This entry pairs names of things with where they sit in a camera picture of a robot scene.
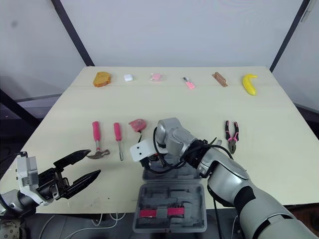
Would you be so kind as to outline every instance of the pliers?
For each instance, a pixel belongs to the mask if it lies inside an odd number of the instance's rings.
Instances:
[[[226,139],[228,141],[228,148],[229,148],[229,151],[231,154],[234,154],[234,152],[236,150],[236,142],[239,141],[238,123],[234,122],[234,126],[235,126],[235,135],[234,135],[234,137],[231,137],[230,132],[229,132],[229,120],[226,121],[226,124],[225,124]]]

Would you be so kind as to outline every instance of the banana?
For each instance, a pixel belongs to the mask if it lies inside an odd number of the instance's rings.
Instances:
[[[251,78],[257,78],[256,75],[253,75],[253,74],[247,74],[243,77],[243,86],[244,88],[246,89],[246,91],[251,94],[252,96],[255,96],[256,95],[256,89],[255,87],[253,86],[253,84],[251,84],[251,81],[250,79]]]

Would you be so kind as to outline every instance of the white backdrop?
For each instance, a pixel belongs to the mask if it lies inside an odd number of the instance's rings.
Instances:
[[[0,87],[9,96],[63,93],[84,66],[50,0],[0,0]]]
[[[267,66],[302,0],[62,0],[97,66]]]
[[[293,102],[319,112],[319,1],[300,22],[274,69]]]

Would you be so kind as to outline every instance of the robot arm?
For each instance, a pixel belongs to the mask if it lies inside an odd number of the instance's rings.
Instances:
[[[246,170],[214,145],[198,140],[176,118],[158,122],[156,141],[208,178],[208,192],[225,207],[235,207],[247,239],[315,239],[275,198],[257,188]]]
[[[20,190],[0,195],[0,216],[19,218],[35,213],[39,205],[46,206],[60,198],[69,199],[90,185],[101,172],[88,173],[69,185],[61,172],[70,164],[83,159],[90,150],[80,150],[54,162],[55,168],[38,174],[35,157],[23,152],[17,158],[17,181]]]

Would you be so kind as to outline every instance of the white cable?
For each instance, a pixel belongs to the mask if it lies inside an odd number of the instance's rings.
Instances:
[[[76,233],[80,232],[80,231],[84,231],[84,230],[89,230],[89,229],[110,229],[110,228],[113,228],[117,225],[118,223],[118,214],[116,213],[116,221],[114,223],[114,225],[110,226],[110,227],[107,227],[107,228],[83,228],[83,229],[80,229],[80,230],[77,230],[73,233],[71,233],[70,235],[66,236],[64,239],[67,239],[67,238],[71,238],[73,235],[75,235]]]
[[[118,221],[119,221],[119,220],[122,220],[125,215],[126,215],[126,213],[124,213],[123,216],[121,216],[121,217],[118,219]],[[110,213],[110,217],[111,217],[114,221],[116,221],[116,219],[113,218],[112,213]]]
[[[99,220],[99,222],[98,222],[97,224],[95,224],[94,220],[91,220],[92,223],[93,223],[93,225],[96,226],[96,227],[98,227],[98,226],[100,225],[100,223],[101,223],[102,217],[103,217],[103,213],[101,213],[100,220]]]
[[[233,236],[234,236],[234,227],[235,227],[235,221],[236,219],[238,218],[238,216],[235,216],[234,218],[234,221],[233,221],[233,229],[231,230],[231,238],[230,239],[233,239]]]
[[[42,230],[41,230],[40,235],[39,235],[39,237],[38,237],[39,239],[41,239],[42,234],[43,234],[43,232],[44,232],[44,229],[45,229],[46,226],[49,224],[49,222],[52,220],[52,218],[54,218],[54,216],[55,216],[55,215],[53,215],[52,217],[50,217],[49,220],[46,221],[46,223],[45,223],[44,226],[42,227]]]

